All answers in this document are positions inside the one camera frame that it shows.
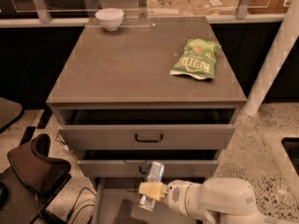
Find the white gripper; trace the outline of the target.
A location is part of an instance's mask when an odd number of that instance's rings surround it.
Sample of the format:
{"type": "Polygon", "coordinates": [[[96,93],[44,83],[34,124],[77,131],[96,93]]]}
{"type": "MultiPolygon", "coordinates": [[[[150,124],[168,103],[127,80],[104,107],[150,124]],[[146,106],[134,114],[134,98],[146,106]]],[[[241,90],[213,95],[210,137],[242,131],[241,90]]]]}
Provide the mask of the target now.
{"type": "Polygon", "coordinates": [[[186,194],[192,183],[183,180],[174,180],[168,185],[162,182],[141,182],[138,192],[155,201],[165,198],[165,205],[174,212],[187,216],[186,194]]]}

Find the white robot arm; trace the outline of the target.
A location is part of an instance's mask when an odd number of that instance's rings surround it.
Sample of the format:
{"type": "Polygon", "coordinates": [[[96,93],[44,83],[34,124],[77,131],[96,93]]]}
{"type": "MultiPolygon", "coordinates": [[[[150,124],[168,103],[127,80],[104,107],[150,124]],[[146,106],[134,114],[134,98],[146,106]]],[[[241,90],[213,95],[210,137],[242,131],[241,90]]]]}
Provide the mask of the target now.
{"type": "Polygon", "coordinates": [[[297,224],[262,214],[252,185],[243,179],[210,178],[203,184],[142,182],[138,192],[203,224],[297,224]]]}

